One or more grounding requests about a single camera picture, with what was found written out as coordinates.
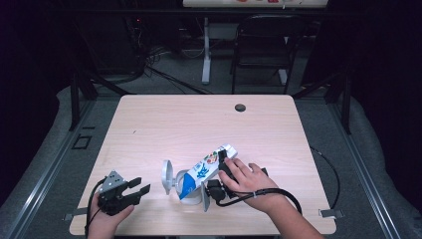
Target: wooden tabletop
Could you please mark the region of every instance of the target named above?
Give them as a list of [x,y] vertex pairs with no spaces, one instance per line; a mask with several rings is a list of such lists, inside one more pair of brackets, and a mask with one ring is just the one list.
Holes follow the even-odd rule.
[[[246,110],[237,112],[235,105]],[[124,179],[142,177],[151,184],[117,235],[277,235],[268,216],[244,202],[219,207],[211,200],[180,203],[174,188],[166,195],[161,183],[164,160],[175,174],[190,169],[224,143],[235,147],[245,163],[266,167],[270,177],[300,202],[306,219],[322,234],[335,231],[295,103],[289,96],[125,96],[121,98],[82,196],[87,207],[98,181],[116,170]],[[74,217],[70,231],[84,234],[86,215]]]
[[183,0],[184,7],[324,8],[327,0]]

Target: dark background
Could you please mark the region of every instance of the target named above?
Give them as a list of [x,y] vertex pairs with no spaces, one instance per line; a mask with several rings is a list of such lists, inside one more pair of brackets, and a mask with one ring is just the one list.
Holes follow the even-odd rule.
[[[95,7],[100,2],[88,3]],[[180,7],[179,1],[153,3],[144,1],[142,7]],[[118,6],[115,1],[105,4]],[[72,22],[52,20],[44,14],[43,9],[52,5],[58,3],[20,0],[1,9],[0,203],[48,133],[58,111],[56,93],[70,84],[77,67],[114,73],[141,70],[144,56],[124,30],[127,22],[93,16],[77,21],[83,27],[67,28],[63,26]],[[362,104],[379,137],[386,170],[397,189],[421,210],[421,3],[330,1],[328,9],[367,12],[369,17],[364,23],[322,21],[303,83],[320,81],[345,67],[352,69],[352,95]],[[178,26],[191,23],[173,17],[144,21],[150,35],[143,40],[161,43],[175,52],[179,49]],[[97,59],[93,49],[100,55]],[[106,49],[113,51],[112,55],[107,55]]]

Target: black chair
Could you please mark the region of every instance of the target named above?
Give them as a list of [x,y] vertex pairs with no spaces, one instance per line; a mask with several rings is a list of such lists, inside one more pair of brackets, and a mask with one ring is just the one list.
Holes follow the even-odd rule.
[[243,20],[237,28],[230,70],[232,94],[235,94],[237,68],[286,70],[285,94],[307,25],[299,16],[255,15]]

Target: gray floor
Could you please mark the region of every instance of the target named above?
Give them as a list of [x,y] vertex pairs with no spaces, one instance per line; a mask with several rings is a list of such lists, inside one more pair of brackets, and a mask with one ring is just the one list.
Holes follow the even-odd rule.
[[[213,94],[230,94],[231,76],[230,51],[218,43],[213,48],[211,83],[201,84],[202,58],[188,58],[170,53],[160,55],[153,68],[176,77],[191,85],[206,89]],[[307,62],[309,48],[299,54],[289,94],[299,91],[302,72]],[[265,79],[265,84],[275,84],[278,77],[272,73],[243,73],[244,82],[259,84],[256,79]],[[141,78],[119,86],[135,94],[184,94],[168,81],[145,72]],[[118,77],[108,78],[111,81]],[[69,233],[70,221],[63,221],[65,213],[76,209],[85,183],[91,173],[107,127],[118,104],[118,96],[105,87],[97,86],[100,96],[95,102],[82,99],[83,120],[74,133],[69,133],[71,125],[70,91],[64,89],[58,94],[61,105],[56,121],[42,147],[29,166],[27,172],[0,209],[0,237],[8,235],[18,238],[77,238]],[[239,91],[254,94],[276,94],[280,88],[239,88]],[[183,90],[185,94],[194,94]],[[337,219],[337,231],[327,238],[422,238],[421,216],[395,190],[385,173],[384,161],[379,142],[370,123],[367,121],[359,103],[352,101],[350,127],[352,135],[344,135],[338,125],[337,105],[326,105],[321,99],[324,89],[309,98],[297,100],[301,121],[311,146],[322,152],[337,170],[341,191],[335,208],[341,209],[345,217]],[[92,138],[87,149],[72,149],[76,137],[88,135]],[[364,163],[370,177],[369,184],[376,186],[373,200],[372,192],[367,191],[367,178],[361,178],[358,159]],[[316,165],[328,201],[333,202],[336,194],[334,174],[327,163],[314,154]],[[377,207],[385,207],[386,214],[379,214]],[[388,232],[383,226],[384,219],[391,221],[397,232]]]

